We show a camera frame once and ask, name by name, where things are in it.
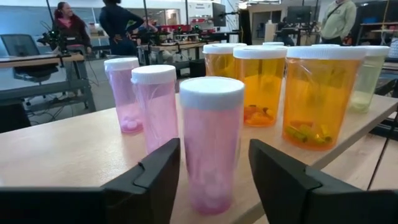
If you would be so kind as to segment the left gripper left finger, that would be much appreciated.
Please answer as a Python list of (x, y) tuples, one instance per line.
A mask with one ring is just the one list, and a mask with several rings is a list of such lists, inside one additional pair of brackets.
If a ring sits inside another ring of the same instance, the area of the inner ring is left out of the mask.
[(169, 224), (180, 174), (173, 138), (104, 184), (107, 224)]

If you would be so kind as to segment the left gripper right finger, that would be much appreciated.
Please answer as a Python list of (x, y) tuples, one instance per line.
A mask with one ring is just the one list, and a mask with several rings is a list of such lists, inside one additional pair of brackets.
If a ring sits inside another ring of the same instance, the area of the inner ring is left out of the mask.
[(270, 224), (367, 224), (353, 187), (258, 140), (249, 162)]

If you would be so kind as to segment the pink pill bottle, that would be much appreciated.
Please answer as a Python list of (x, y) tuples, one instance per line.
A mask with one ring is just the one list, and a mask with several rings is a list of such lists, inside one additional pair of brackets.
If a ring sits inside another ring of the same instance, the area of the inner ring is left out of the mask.
[(178, 137), (176, 68), (148, 65), (131, 71), (132, 89), (141, 109), (147, 153)]
[(141, 112), (132, 87), (132, 69), (139, 67), (137, 57), (112, 58), (104, 61), (104, 69), (113, 91), (116, 114), (123, 133), (139, 133), (143, 129)]
[(243, 126), (244, 83), (200, 77), (180, 84), (183, 141), (193, 208), (204, 215), (229, 209)]

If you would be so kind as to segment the large orange pill bottle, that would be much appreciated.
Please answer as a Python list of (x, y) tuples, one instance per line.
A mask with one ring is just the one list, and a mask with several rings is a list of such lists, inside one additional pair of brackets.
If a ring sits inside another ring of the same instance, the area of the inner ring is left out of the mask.
[(243, 43), (218, 43), (203, 46), (206, 76), (239, 79), (235, 72), (233, 50), (246, 46)]
[(335, 146), (365, 55), (358, 47), (287, 49), (282, 128), (286, 141), (316, 151)]
[(249, 45), (233, 50), (235, 70), (244, 83), (246, 126), (267, 127), (277, 121), (287, 47)]

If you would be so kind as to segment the black monitor on arm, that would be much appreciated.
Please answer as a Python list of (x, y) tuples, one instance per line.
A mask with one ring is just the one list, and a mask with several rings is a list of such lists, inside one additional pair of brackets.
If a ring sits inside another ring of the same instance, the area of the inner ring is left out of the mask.
[(226, 26), (226, 7), (220, 3), (212, 3), (213, 12), (213, 25), (215, 27), (225, 27)]

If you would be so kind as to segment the wooden shelf with black legs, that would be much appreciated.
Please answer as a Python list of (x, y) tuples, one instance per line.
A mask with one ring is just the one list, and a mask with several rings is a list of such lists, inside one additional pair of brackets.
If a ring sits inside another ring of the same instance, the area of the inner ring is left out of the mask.
[[(187, 170), (181, 166), (171, 224), (248, 224), (264, 216), (249, 165), (251, 139), (322, 169), (392, 114), (397, 105), (396, 98), (375, 96), (366, 114), (346, 114), (338, 142), (328, 151), (308, 151), (284, 141), (282, 120), (270, 128), (245, 127), (230, 208), (211, 216), (194, 211)], [(143, 135), (122, 134), (115, 110), (103, 110), (0, 134), (0, 184), (98, 186), (136, 165), (145, 154)]]

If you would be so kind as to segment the person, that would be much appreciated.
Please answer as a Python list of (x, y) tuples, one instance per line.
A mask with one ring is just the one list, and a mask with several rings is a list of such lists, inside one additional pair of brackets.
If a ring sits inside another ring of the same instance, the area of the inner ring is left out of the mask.
[(74, 14), (69, 3), (59, 2), (57, 4), (57, 8), (54, 11), (53, 29), (58, 30), (68, 38), (72, 38), (69, 45), (82, 45), (86, 53), (91, 53), (91, 39), (86, 31), (86, 24), (80, 17)]
[(356, 20), (357, 7), (352, 0), (333, 0), (322, 20), (322, 44), (342, 45)]
[(109, 37), (109, 45), (113, 55), (136, 56), (137, 47), (131, 38), (134, 30), (139, 28), (144, 20), (119, 6), (121, 0), (103, 0), (99, 23)]
[(141, 34), (141, 33), (146, 33), (146, 32), (151, 32), (151, 33), (156, 33), (159, 31), (159, 29), (153, 24), (153, 22), (150, 19), (147, 19), (145, 16), (142, 18), (144, 21), (143, 24), (137, 29), (136, 33)]

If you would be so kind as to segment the wooden background desk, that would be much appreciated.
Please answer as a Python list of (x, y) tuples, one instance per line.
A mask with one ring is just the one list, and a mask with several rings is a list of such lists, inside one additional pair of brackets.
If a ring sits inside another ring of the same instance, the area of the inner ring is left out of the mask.
[(96, 106), (85, 66), (85, 58), (81, 54), (71, 54), (64, 56), (59, 56), (57, 54), (47, 54), (28, 57), (3, 57), (0, 58), (0, 68), (38, 66), (63, 62), (73, 63), (77, 75), (75, 79), (45, 85), (0, 90), (0, 103), (14, 104), (23, 98), (28, 98), (31, 96), (81, 90), (83, 94), (77, 99), (77, 101), (86, 103), (89, 112), (95, 112)]

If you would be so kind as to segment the black monitor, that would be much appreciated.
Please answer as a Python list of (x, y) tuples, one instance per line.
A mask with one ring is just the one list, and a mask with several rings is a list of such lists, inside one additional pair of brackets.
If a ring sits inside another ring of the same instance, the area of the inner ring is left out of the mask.
[(309, 23), (311, 21), (311, 6), (289, 6), (286, 22), (290, 24)]

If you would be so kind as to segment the grey office chair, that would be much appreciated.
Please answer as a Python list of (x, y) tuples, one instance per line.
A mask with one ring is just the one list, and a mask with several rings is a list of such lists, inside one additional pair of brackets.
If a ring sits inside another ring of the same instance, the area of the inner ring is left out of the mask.
[[(40, 55), (34, 39), (28, 34), (1, 34), (8, 56), (26, 57)], [(41, 83), (47, 81), (51, 74), (58, 72), (57, 63), (14, 67), (14, 78), (28, 82)]]

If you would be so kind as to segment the black aluminium table frame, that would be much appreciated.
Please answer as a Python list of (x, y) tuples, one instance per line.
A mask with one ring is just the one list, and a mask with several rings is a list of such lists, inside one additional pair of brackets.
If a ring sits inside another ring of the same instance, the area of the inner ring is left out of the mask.
[[(394, 130), (392, 134), (389, 134), (393, 126)], [(384, 138), (389, 137), (394, 141), (398, 141), (398, 121), (394, 121), (394, 119), (387, 118), (381, 123), (379, 123), (375, 128), (370, 130), (369, 133)]]

